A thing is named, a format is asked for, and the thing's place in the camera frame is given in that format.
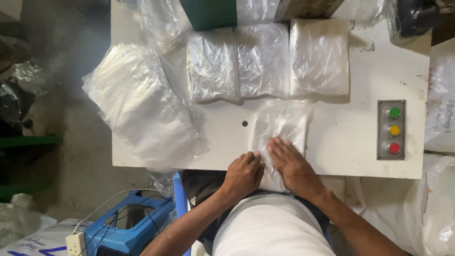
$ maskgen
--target white cable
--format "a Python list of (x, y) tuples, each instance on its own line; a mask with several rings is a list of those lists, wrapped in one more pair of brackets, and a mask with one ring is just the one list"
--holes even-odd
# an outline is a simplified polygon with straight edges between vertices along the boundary
[(152, 191), (158, 191), (158, 192), (159, 192), (159, 190), (156, 190), (156, 189), (127, 189), (127, 190), (124, 190), (124, 191), (120, 191), (120, 192), (118, 192), (117, 194), (113, 195), (111, 198), (109, 198), (106, 202), (104, 202), (104, 203), (103, 203), (100, 207), (98, 207), (98, 209), (96, 209), (94, 212), (90, 213), (90, 215), (88, 215), (85, 219), (81, 220), (81, 221), (76, 225), (76, 227), (74, 228), (73, 235), (76, 234), (77, 228), (79, 227), (79, 225), (80, 225), (82, 222), (84, 222), (84, 221), (86, 221), (88, 218), (90, 218), (94, 213), (96, 213), (99, 209), (101, 209), (101, 207), (103, 207), (105, 204), (107, 204), (107, 202), (109, 202), (112, 198), (114, 198), (114, 197), (120, 195), (120, 194), (123, 193), (123, 192), (127, 192), (127, 191), (130, 191), (130, 190), (152, 190)]

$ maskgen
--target power strip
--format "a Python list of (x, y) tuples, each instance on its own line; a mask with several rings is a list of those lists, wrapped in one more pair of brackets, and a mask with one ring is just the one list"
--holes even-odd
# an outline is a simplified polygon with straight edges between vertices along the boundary
[(66, 248), (68, 256), (87, 256), (84, 233), (79, 232), (75, 235), (67, 236)]

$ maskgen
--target hand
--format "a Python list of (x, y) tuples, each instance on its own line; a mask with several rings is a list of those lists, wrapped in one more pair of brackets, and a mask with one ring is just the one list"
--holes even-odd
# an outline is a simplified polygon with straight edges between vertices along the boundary
[(284, 186), (296, 195), (314, 202), (325, 191), (311, 165), (290, 141), (280, 138), (268, 141), (268, 151), (273, 160), (273, 167), (283, 178)]
[(236, 205), (242, 198), (257, 190), (264, 175), (265, 164), (261, 155), (248, 152), (234, 160), (228, 167), (224, 183), (219, 189)]

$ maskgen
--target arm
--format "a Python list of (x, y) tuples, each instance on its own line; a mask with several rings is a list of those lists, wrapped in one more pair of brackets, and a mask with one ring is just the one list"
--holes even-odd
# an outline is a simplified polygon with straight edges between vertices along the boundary
[(327, 189), (289, 141), (270, 139), (269, 152), (273, 167), (280, 172), (284, 185), (321, 209), (338, 226), (359, 256), (408, 256)]
[(248, 152), (234, 160), (227, 169), (221, 188), (169, 225), (141, 256), (183, 255), (210, 223), (259, 187), (265, 167), (260, 164), (260, 159), (259, 154)]

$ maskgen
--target black shorts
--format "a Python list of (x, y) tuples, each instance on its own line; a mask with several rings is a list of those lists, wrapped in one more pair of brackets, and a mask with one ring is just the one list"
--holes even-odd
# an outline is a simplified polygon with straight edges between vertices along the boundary
[[(224, 177), (226, 176), (226, 171), (212, 171), (212, 170), (184, 170), (179, 172), (180, 180), (182, 181), (183, 190), (185, 191), (188, 201), (190, 202), (190, 207), (193, 209), (202, 203), (205, 199), (213, 195), (223, 184)], [(253, 193), (249, 194), (247, 197), (254, 195), (263, 195), (263, 194), (274, 194), (274, 192), (256, 190)], [(322, 213), (319, 208), (308, 202), (307, 200), (295, 196), (295, 199), (299, 200), (303, 205), (305, 205), (308, 210), (314, 215), (316, 220), (323, 232), (325, 232), (329, 226), (328, 217)], [(205, 251), (208, 255), (212, 255), (213, 241), (215, 236), (223, 224), (224, 220), (231, 213), (234, 206), (227, 209), (221, 214), (216, 220), (214, 220), (201, 234), (197, 239), (204, 245)]]

